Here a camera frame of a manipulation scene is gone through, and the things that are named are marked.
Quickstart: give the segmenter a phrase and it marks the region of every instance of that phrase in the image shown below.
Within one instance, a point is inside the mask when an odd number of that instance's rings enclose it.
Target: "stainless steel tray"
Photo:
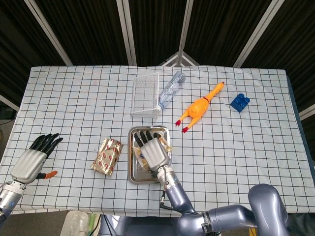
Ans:
[[[149,184],[149,183],[159,183],[157,174],[153,171],[147,171],[143,169],[138,163],[136,157],[134,156],[133,147],[139,147],[134,134],[140,131],[144,133],[149,130],[153,136],[153,133],[158,132],[163,135],[165,140],[170,143],[168,129],[164,126],[138,126],[134,127],[129,131],[128,134],[128,178],[134,184]]]

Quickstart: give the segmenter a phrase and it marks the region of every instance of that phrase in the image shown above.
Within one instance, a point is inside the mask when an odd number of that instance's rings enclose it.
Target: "snack bar wrapper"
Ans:
[[[104,139],[91,168],[97,172],[111,176],[123,146],[124,145],[117,140]]]

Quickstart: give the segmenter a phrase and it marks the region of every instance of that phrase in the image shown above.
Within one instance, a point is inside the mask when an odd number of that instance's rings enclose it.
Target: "white wire basket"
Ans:
[[[158,73],[139,76],[133,81],[131,115],[158,117]]]

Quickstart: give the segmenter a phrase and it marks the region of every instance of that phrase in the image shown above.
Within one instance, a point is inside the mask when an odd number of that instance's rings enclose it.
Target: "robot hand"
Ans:
[[[5,215],[14,209],[24,194],[27,184],[35,179],[51,178],[57,174],[57,171],[44,174],[40,173],[40,170],[54,148],[63,140],[63,138],[54,140],[58,136],[59,134],[41,135],[33,142],[30,149],[23,152],[11,171],[13,181],[4,184],[0,191],[0,222],[4,221]]]

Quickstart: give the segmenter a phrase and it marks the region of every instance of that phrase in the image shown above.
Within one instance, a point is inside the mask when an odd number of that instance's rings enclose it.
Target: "plastic water bottle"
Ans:
[[[158,98],[158,109],[163,110],[170,100],[172,100],[176,91],[182,86],[185,82],[185,74],[181,71],[177,71],[173,76],[172,80],[167,84],[163,92]]]

